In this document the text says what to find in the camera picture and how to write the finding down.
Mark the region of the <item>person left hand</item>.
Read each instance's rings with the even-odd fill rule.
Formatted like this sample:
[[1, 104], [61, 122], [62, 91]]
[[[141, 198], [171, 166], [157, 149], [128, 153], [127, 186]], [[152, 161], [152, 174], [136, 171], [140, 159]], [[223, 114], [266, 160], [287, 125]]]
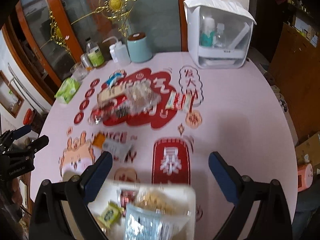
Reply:
[[12, 181], [11, 190], [12, 190], [11, 200], [13, 201], [13, 203], [17, 204], [18, 206], [21, 206], [23, 202], [23, 198], [20, 192], [20, 184], [19, 184], [18, 178], [15, 178]]

